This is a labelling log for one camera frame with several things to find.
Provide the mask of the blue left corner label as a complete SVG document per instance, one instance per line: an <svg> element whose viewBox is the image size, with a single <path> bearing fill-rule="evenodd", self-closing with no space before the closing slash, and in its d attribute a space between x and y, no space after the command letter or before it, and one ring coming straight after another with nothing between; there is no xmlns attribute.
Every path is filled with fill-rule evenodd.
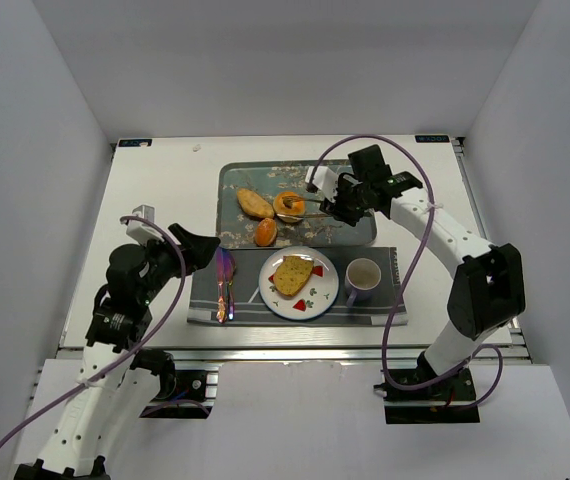
<svg viewBox="0 0 570 480"><path fill-rule="evenodd" d="M119 148L146 148L152 145L151 139L120 139Z"/></svg>

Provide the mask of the blue right corner label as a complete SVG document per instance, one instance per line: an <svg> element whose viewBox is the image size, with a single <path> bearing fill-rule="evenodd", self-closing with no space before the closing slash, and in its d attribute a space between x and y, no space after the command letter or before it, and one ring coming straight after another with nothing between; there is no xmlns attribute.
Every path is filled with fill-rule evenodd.
<svg viewBox="0 0 570 480"><path fill-rule="evenodd" d="M450 138L448 135L425 135L418 134L414 136L417 143L449 143Z"/></svg>

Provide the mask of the lavender mug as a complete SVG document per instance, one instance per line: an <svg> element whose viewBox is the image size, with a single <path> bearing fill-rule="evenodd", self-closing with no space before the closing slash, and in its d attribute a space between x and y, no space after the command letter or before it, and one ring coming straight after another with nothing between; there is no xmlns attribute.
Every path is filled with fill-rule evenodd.
<svg viewBox="0 0 570 480"><path fill-rule="evenodd" d="M371 259L357 258L349 263L345 272L346 306L369 299L382 278L380 267Z"/></svg>

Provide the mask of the orange ring bagel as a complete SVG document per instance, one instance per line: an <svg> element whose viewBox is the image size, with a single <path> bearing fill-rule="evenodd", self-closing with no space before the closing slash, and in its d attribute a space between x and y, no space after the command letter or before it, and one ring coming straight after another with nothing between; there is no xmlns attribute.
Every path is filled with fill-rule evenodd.
<svg viewBox="0 0 570 480"><path fill-rule="evenodd" d="M276 195L272 207L276 217L286 223L297 223L305 214L305 201L291 191L283 191Z"/></svg>

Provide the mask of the long oval bread roll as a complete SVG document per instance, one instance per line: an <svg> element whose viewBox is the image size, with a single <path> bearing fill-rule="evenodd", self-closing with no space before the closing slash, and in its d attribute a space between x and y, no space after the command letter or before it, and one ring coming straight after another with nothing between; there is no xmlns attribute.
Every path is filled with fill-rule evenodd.
<svg viewBox="0 0 570 480"><path fill-rule="evenodd" d="M254 218L274 218L273 207L256 192L240 188L236 192L237 201L241 210L248 216Z"/></svg>

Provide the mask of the iridescent knife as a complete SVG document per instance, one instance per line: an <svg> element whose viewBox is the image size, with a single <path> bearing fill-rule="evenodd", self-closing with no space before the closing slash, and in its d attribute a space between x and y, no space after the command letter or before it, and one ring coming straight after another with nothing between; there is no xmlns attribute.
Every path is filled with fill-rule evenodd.
<svg viewBox="0 0 570 480"><path fill-rule="evenodd" d="M220 324L224 324L229 318L229 295L228 295L228 267L224 249L219 247L215 255L217 268L217 313L216 319Z"/></svg>

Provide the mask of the iridescent fork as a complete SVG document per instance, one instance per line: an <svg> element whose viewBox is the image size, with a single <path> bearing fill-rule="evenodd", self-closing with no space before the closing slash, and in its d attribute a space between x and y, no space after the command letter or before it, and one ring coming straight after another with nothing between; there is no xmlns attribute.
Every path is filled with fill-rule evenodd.
<svg viewBox="0 0 570 480"><path fill-rule="evenodd" d="M226 258L226 276L227 276L227 320L233 321L235 317L235 298L233 290L234 275L236 271L236 263L234 257L229 254Z"/></svg>

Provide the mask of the white watermelon pattern plate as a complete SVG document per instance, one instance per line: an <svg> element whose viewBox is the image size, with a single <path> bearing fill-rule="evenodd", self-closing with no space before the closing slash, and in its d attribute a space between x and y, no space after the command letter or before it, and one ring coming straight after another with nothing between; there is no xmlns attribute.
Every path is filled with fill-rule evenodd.
<svg viewBox="0 0 570 480"><path fill-rule="evenodd" d="M286 297L278 293L271 282L284 256L296 255L314 261L312 276L301 291ZM267 308L285 320L303 322L326 313L334 304L340 287L339 275L332 262L320 251L308 247L288 247L277 250L263 264L258 276L259 293Z"/></svg>

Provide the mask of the blue floral serving tray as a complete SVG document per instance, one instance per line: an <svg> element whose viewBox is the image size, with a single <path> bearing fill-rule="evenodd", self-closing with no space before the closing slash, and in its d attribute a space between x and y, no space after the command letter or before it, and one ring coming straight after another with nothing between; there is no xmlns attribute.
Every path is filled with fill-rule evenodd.
<svg viewBox="0 0 570 480"><path fill-rule="evenodd" d="M230 249L254 248L259 221L241 209L236 191L245 188L271 202L277 194L291 191L305 195L305 176L312 160L237 162L220 170L216 233L222 246ZM306 245L313 248L331 246L367 246L377 236L375 218L365 217L351 227L330 217L307 218L298 223L277 220L278 234L274 245Z"/></svg>

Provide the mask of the blue corner label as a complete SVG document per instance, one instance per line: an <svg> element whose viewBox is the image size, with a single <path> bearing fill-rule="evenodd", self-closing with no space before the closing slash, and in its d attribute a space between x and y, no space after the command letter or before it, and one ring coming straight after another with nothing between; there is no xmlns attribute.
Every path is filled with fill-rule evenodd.
<svg viewBox="0 0 570 480"><path fill-rule="evenodd" d="M417 143L449 143L450 138L448 135L425 135L418 134L414 136Z"/></svg>
<svg viewBox="0 0 570 480"><path fill-rule="evenodd" d="M119 148L146 148L152 145L151 139L120 139Z"/></svg>

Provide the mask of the round glazed bun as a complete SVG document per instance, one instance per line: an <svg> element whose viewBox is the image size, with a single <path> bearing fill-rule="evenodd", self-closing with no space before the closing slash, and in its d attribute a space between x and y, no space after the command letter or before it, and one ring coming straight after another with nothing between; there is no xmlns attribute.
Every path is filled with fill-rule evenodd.
<svg viewBox="0 0 570 480"><path fill-rule="evenodd" d="M277 237L278 227L273 218L262 219L255 230L254 241L258 247L272 245Z"/></svg>

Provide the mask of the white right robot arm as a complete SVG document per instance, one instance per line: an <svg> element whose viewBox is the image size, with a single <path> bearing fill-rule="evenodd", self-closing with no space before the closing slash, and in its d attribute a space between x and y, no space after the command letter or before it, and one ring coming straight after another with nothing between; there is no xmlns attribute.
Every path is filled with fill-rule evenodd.
<svg viewBox="0 0 570 480"><path fill-rule="evenodd" d="M395 173L373 144L348 156L351 169L337 174L316 163L305 177L318 191L322 212L355 226L378 212L414 235L415 255L430 251L452 278L448 321L437 339L419 356L414 384L400 384L388 369L385 380L400 391L418 391L458 374L485 340L526 308L522 257L511 245L497 246L473 234L438 206L423 168Z"/></svg>

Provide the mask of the silver metal tongs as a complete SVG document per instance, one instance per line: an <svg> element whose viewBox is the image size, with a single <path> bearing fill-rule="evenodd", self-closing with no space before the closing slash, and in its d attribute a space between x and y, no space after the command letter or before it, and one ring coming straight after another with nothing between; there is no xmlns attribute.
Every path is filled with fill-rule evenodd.
<svg viewBox="0 0 570 480"><path fill-rule="evenodd" d="M313 203L313 204L318 204L318 205L322 205L324 200L319 200L319 199L314 199L314 198L305 198L305 197L301 197L301 196L286 196L283 198L283 205L287 208L291 208L294 206L294 204L296 203ZM324 213L320 213L320 214L310 214L312 217L314 216L324 216ZM291 216L291 217L309 217L310 215L307 214L286 214L286 216Z"/></svg>

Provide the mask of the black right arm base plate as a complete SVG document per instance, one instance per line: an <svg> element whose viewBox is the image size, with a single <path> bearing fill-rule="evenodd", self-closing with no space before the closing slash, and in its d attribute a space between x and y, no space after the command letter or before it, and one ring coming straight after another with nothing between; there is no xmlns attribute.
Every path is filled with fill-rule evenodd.
<svg viewBox="0 0 570 480"><path fill-rule="evenodd" d="M477 395L471 372L464 368L457 375L422 390L403 391L383 381L373 386L383 399L388 425L476 424L477 406L468 407Z"/></svg>

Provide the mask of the grey cloth placemat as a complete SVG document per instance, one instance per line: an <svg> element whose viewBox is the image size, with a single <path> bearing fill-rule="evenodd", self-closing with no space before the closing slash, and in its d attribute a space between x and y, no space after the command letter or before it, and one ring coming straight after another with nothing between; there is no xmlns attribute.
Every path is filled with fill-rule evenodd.
<svg viewBox="0 0 570 480"><path fill-rule="evenodd" d="M323 326L374 327L382 326L400 287L397 249L394 247L330 247L315 249L325 255L339 275L338 296L323 315L309 321L285 320L272 313L261 299L258 276L264 262L280 249L236 249L231 252L236 263L233 290L235 298L234 327ZM346 306L345 272L357 258L373 260L381 269L382 278L372 296L353 307Z"/></svg>

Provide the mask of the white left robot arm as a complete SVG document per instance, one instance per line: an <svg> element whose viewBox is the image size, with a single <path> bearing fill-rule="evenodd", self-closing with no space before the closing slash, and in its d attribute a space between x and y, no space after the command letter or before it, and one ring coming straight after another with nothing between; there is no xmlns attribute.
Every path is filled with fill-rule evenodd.
<svg viewBox="0 0 570 480"><path fill-rule="evenodd" d="M158 395L170 396L170 354L145 348L158 331L150 305L172 279L186 280L209 265L217 237L178 224L163 232L152 221L122 218L132 243L114 249L97 292L76 387L61 400L62 415L17 479L106 479L127 431Z"/></svg>

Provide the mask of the brown bread slice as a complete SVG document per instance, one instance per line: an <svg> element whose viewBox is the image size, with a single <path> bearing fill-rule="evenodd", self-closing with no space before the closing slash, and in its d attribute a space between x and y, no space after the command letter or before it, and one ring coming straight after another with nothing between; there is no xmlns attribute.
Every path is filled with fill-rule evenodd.
<svg viewBox="0 0 570 480"><path fill-rule="evenodd" d="M307 284L312 276L314 261L302 256L284 256L271 276L276 291L283 296L293 297Z"/></svg>

